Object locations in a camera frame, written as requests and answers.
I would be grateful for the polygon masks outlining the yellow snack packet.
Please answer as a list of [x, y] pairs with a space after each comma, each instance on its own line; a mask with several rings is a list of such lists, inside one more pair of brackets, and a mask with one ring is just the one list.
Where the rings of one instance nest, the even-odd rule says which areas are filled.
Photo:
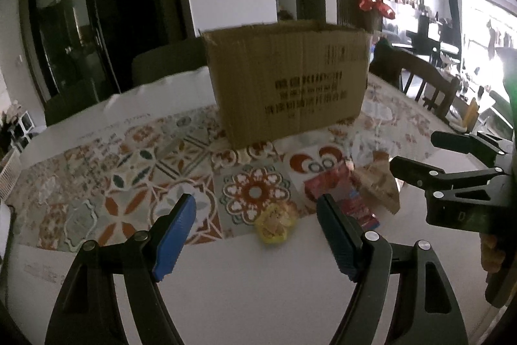
[[254, 226], [264, 244], [281, 244], [288, 240], [289, 232], [297, 220], [296, 206], [292, 202], [282, 202], [268, 206]]

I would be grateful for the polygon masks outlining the patterned floral table mat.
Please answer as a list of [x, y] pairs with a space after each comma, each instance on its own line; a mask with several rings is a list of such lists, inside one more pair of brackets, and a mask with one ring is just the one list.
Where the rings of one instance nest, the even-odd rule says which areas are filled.
[[75, 252], [88, 239], [119, 243], [172, 208], [197, 201], [189, 240], [207, 243], [251, 232], [275, 201], [315, 206], [314, 184], [334, 187], [347, 164], [383, 155], [423, 159], [443, 122], [370, 76], [353, 122], [233, 148], [206, 69], [117, 94], [45, 128], [21, 155], [7, 202], [14, 239]]

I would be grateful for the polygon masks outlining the red snack packet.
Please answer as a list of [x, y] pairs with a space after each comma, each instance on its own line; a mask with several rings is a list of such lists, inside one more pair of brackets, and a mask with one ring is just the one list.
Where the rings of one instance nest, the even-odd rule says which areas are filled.
[[364, 231], [376, 229], [379, 221], [365, 205], [351, 180], [351, 171], [345, 162], [319, 173], [304, 182], [306, 196], [316, 202], [325, 193], [332, 196], [343, 214], [353, 217]]

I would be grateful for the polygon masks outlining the rose gold foil snack bag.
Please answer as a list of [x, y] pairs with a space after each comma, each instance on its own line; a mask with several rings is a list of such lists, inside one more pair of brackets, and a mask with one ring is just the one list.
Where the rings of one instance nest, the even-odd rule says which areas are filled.
[[391, 214], [400, 211], [400, 187], [390, 171], [390, 156], [385, 151], [373, 151], [373, 161], [356, 166], [352, 179], [360, 190], [367, 192]]

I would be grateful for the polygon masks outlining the brown cardboard box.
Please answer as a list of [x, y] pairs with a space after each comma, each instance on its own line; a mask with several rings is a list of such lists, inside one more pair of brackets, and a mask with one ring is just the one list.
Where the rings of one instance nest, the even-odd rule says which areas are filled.
[[315, 20], [202, 33], [231, 146], [318, 130], [360, 114], [372, 35]]

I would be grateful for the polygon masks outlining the dark upholstered chair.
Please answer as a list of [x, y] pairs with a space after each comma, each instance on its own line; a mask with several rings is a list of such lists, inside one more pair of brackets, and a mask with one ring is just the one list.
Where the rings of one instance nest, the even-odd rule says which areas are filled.
[[201, 38], [190, 38], [138, 55], [132, 62], [132, 83], [148, 84], [176, 73], [195, 71], [207, 65]]
[[46, 125], [62, 122], [96, 103], [99, 103], [99, 97], [95, 82], [92, 79], [81, 80], [46, 102]]

